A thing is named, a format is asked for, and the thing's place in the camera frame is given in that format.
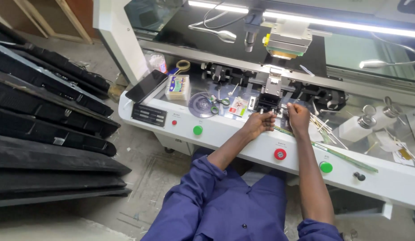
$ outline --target metal nameplate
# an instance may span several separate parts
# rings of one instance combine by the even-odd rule
[[[164,127],[167,112],[141,104],[134,104],[132,119],[149,123],[158,127]]]

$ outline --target scissors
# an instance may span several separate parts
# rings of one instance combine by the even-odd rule
[[[228,99],[223,99],[223,100],[218,100],[215,96],[215,100],[212,100],[209,96],[205,95],[205,94],[201,94],[202,96],[206,97],[206,99],[212,104],[212,107],[210,108],[210,112],[213,114],[219,114],[220,110],[219,108],[216,106],[216,102],[219,102],[221,104],[223,104],[224,106],[229,106],[230,105],[230,101]]]
[[[186,60],[180,60],[178,63],[176,63],[176,68],[172,69],[167,73],[167,75],[176,75],[180,72],[188,71],[191,67],[191,64]]]

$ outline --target black knob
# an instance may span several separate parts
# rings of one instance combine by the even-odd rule
[[[354,172],[353,176],[358,178],[359,181],[364,181],[365,180],[365,176],[359,172]]]

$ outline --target white machine frame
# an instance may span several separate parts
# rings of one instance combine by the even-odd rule
[[[93,25],[100,30],[104,41],[116,58],[117,64],[121,66],[120,68],[124,71],[123,74],[127,76],[132,84],[136,84],[146,74],[146,63],[140,46],[158,52],[179,55],[184,58],[198,59],[197,57],[200,57],[199,60],[201,61],[228,64],[233,67],[261,73],[268,72],[268,68],[241,60],[232,60],[207,53],[201,54],[194,50],[150,41],[138,41],[133,31],[131,31],[132,27],[123,9],[129,2],[130,0],[94,0],[95,19]],[[341,86],[337,86],[340,90],[344,90],[343,86],[345,86],[345,91],[350,91],[350,93],[359,95],[367,94],[367,96],[377,99],[382,99],[384,96],[391,96],[394,100],[399,100],[402,104],[415,106],[415,96],[394,90],[382,90],[378,86],[364,86],[361,88],[358,84],[343,83],[320,77],[310,77],[309,75],[295,72],[286,73],[285,76],[287,78],[323,86],[335,87],[337,83],[340,83]],[[182,146],[183,152],[187,154],[192,153],[194,147],[190,147],[189,145],[193,144],[211,149],[219,148],[244,124],[241,121],[221,116],[200,119],[193,116],[188,108],[158,99],[152,99],[147,103],[147,106],[168,112],[164,127],[157,127],[132,119],[133,103],[129,103],[129,99],[125,97],[125,93],[120,98],[118,107],[119,116],[127,124],[151,130],[157,136],[169,137],[171,140],[181,141],[181,144],[178,144],[178,146]],[[203,127],[203,132],[200,135],[193,133],[193,127],[197,125]],[[392,211],[391,204],[402,205],[415,210],[415,168],[333,146],[328,147],[375,167],[379,172],[373,173],[365,171],[337,156],[315,148],[314,151],[318,163],[327,160],[333,165],[333,171],[331,173],[323,173],[326,184],[385,201],[386,205],[383,208],[383,216],[388,218],[390,218]],[[277,148],[284,149],[287,153],[286,158],[282,161],[275,159],[273,155]],[[280,132],[261,134],[239,154],[239,157],[244,159],[296,175],[298,174],[297,156],[296,140]],[[364,174],[366,180],[358,181],[353,176],[354,172]]]

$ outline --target sleeve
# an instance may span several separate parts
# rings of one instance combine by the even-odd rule
[[[297,230],[299,241],[343,241],[334,225],[310,218],[303,220]]]
[[[201,207],[227,172],[202,156],[192,162],[189,173],[181,183],[172,187],[164,197],[163,206],[143,241],[192,240],[199,225]]]

